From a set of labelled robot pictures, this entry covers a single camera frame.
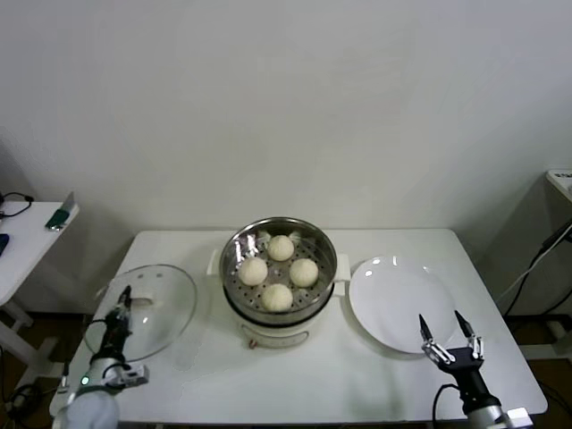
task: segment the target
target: phone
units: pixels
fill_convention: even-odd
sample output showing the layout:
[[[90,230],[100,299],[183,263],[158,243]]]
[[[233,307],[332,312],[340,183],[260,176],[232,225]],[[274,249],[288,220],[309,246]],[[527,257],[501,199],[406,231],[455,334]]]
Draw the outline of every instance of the phone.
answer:
[[[0,256],[8,245],[8,241],[10,241],[10,236],[8,234],[0,234]]]

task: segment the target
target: steamed bun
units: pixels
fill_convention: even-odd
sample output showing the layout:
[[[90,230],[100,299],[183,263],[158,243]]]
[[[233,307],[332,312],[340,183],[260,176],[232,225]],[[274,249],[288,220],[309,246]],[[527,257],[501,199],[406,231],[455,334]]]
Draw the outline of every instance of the steamed bun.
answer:
[[[247,286],[257,286],[267,275],[266,262],[259,257],[249,257],[239,268],[239,279]]]
[[[290,280],[299,288],[312,286],[318,280],[318,265],[311,259],[297,259],[290,267]]]
[[[262,306],[268,311],[286,311],[292,305],[292,292],[280,283],[270,285],[262,294]]]
[[[272,237],[268,243],[268,256],[274,261],[285,261],[294,254],[294,244],[285,235]]]

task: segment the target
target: black cable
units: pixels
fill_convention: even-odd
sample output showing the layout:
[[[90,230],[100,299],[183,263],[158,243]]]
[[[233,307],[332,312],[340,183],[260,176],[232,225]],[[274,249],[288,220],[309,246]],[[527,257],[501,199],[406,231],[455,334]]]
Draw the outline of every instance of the black cable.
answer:
[[[564,399],[564,397],[562,396],[562,394],[557,391],[556,389],[554,389],[552,386],[541,382],[540,380],[536,380],[538,382],[538,384],[540,384],[540,387],[543,388],[543,392],[546,393],[547,395],[550,396],[550,394],[546,391],[549,390],[551,391],[551,394],[554,395],[554,397],[552,397],[553,400],[557,401],[561,407],[563,407],[572,417],[572,406],[570,406],[570,404],[568,404],[566,402],[566,400]]]
[[[3,197],[9,197],[11,195],[18,195],[18,196],[24,198],[24,200],[28,202],[28,205],[16,213],[6,214],[6,213],[2,212],[0,214],[0,219],[2,219],[4,217],[15,217],[15,216],[25,212],[26,210],[28,210],[30,207],[32,207],[32,203],[34,202],[34,198],[31,197],[30,195],[21,194],[20,192],[8,192],[7,194],[4,194]]]
[[[0,373],[0,391],[2,391],[2,402],[4,403],[4,409],[6,409],[7,416],[13,420],[17,425],[22,426],[24,429],[48,429],[52,427],[52,422],[43,426],[28,426],[22,419],[34,411],[38,407],[39,401],[44,396],[44,393],[37,387],[36,384],[24,384],[23,386],[16,389],[10,398],[6,398],[4,391],[4,348],[0,345],[0,364],[2,367],[2,373]],[[19,405],[15,407],[15,401],[17,398],[24,398],[24,403],[27,401],[28,405]]]
[[[94,319],[91,322],[89,322],[88,324],[84,324],[83,325],[83,333],[85,334],[85,332],[89,329],[89,327],[92,324],[101,324],[101,323],[105,323],[105,319]]]
[[[117,366],[120,366],[121,368],[123,368],[123,369],[125,369],[125,370],[127,370],[127,371],[129,371],[129,370],[131,369],[131,367],[130,367],[129,365],[127,365],[127,364],[119,364],[119,363],[111,364],[111,365],[108,366],[106,369],[104,369],[104,372],[103,372],[103,374],[101,375],[101,379],[104,380],[104,379],[105,379],[105,376],[107,375],[107,371],[109,371],[111,368],[116,368]]]
[[[548,308],[547,310],[542,311],[541,314],[539,314],[539,315],[548,315],[551,311],[554,311],[556,308],[558,308],[562,304],[564,304],[564,302],[568,298],[570,298],[571,296],[572,296],[572,288],[570,288],[570,290],[567,292],[567,294],[560,301],[558,301],[556,304],[554,304],[552,307]],[[532,321],[525,321],[522,324],[519,324],[516,327],[512,328],[510,331],[514,334],[516,331],[520,330],[524,326],[527,326],[530,322],[532,322]]]
[[[535,257],[533,257],[533,260],[530,261],[530,265],[528,266],[528,268],[526,270],[530,270],[532,268],[532,266],[534,265],[534,263],[538,260],[538,258],[544,253],[545,249],[541,248],[538,253],[536,254]],[[515,304],[517,303],[518,297],[520,297],[520,294],[522,292],[522,289],[525,287],[525,283],[526,283],[526,279],[528,278],[528,276],[530,275],[530,273],[526,273],[526,275],[522,278],[522,280],[520,281],[520,284],[518,285],[518,291],[517,294],[515,295],[515,297],[512,299],[512,302],[509,305],[509,309],[507,311],[504,312],[504,317],[506,317],[507,315],[509,315],[510,310],[512,310],[512,308],[515,306]]]
[[[541,315],[548,315],[551,311],[555,310],[556,308],[560,307],[562,304],[564,304],[564,301],[566,301],[568,298],[570,298],[570,296],[572,295],[572,288],[570,288],[570,290],[568,291],[568,293],[564,296],[564,298],[562,298],[560,301],[558,301],[556,304],[554,304],[552,307],[550,307],[548,310],[544,310],[541,312]]]
[[[441,396],[442,392],[445,389],[449,389],[449,388],[458,390],[458,387],[455,384],[444,384],[443,386],[441,386],[439,388],[439,390],[435,394],[435,399],[433,400],[433,413],[432,413],[433,429],[435,429],[437,427],[437,402],[439,402],[439,397]]]
[[[572,219],[568,220],[562,226],[560,226],[548,239],[543,242],[543,248],[551,248],[554,244],[557,246],[564,240],[572,243],[572,233],[568,231],[568,234],[564,235],[564,232],[572,226]]]

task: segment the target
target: cooker handle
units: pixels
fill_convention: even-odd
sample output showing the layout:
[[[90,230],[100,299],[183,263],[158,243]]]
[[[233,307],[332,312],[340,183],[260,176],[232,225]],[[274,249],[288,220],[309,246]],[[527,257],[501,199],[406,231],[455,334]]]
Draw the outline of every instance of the cooker handle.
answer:
[[[346,296],[346,282],[351,280],[351,271],[349,269],[348,255],[338,253],[338,268],[336,275],[333,277],[333,293],[338,297]]]
[[[211,259],[208,261],[208,265],[206,266],[206,276],[210,277],[212,275],[218,275],[218,265],[221,261],[221,251],[216,248],[211,253]]]

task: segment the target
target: white plate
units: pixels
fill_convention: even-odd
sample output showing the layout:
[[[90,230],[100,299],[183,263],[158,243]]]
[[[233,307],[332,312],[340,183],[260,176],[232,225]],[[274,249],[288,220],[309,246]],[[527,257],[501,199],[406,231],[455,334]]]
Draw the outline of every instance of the white plate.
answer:
[[[405,257],[375,257],[351,277],[349,302],[361,325],[383,344],[423,353],[419,315],[445,345],[457,322],[453,298],[432,270]]]

